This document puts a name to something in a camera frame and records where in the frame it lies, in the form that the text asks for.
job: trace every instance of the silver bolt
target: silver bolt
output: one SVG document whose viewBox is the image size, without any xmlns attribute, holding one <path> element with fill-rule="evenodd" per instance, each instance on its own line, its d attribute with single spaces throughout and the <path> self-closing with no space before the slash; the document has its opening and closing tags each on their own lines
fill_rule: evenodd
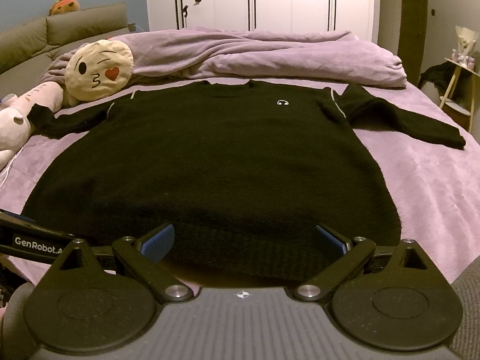
<svg viewBox="0 0 480 360">
<path fill-rule="evenodd" d="M 297 293 L 304 298 L 313 298 L 320 295 L 320 288 L 312 284 L 304 284 L 297 288 Z"/>
<path fill-rule="evenodd" d="M 188 294 L 188 288 L 180 284 L 174 284 L 167 287 L 165 293 L 171 298 L 181 298 Z"/>
</svg>

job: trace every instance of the black sweater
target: black sweater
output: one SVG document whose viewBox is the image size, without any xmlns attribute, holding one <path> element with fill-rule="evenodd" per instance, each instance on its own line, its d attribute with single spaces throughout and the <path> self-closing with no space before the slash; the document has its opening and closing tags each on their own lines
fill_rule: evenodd
<svg viewBox="0 0 480 360">
<path fill-rule="evenodd" d="M 28 117 L 44 133 L 90 132 L 53 161 L 22 214 L 98 244 L 170 221 L 174 258 L 290 280 L 328 264 L 317 224 L 395 245 L 397 209 L 350 121 L 375 115 L 426 142 L 460 149 L 465 141 L 358 85 L 334 93 L 336 103 L 332 93 L 202 81 L 57 119 L 36 105 Z"/>
</svg>

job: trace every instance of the emoji eye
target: emoji eye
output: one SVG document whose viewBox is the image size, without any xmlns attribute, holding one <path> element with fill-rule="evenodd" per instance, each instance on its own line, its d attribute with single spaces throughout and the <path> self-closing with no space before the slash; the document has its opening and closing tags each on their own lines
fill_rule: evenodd
<svg viewBox="0 0 480 360">
<path fill-rule="evenodd" d="M 85 74 L 87 72 L 87 64 L 85 62 L 80 62 L 80 65 L 78 65 L 78 72 L 80 74 Z"/>
</svg>

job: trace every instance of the white plush toy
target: white plush toy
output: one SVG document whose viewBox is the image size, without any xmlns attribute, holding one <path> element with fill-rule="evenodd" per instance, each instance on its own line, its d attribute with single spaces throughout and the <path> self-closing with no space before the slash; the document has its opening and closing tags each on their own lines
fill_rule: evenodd
<svg viewBox="0 0 480 360">
<path fill-rule="evenodd" d="M 27 115 L 34 104 L 57 112 L 62 107 L 63 89 L 56 82 L 40 84 L 24 95 L 9 95 L 0 109 L 0 170 L 8 164 L 34 130 Z"/>
</svg>

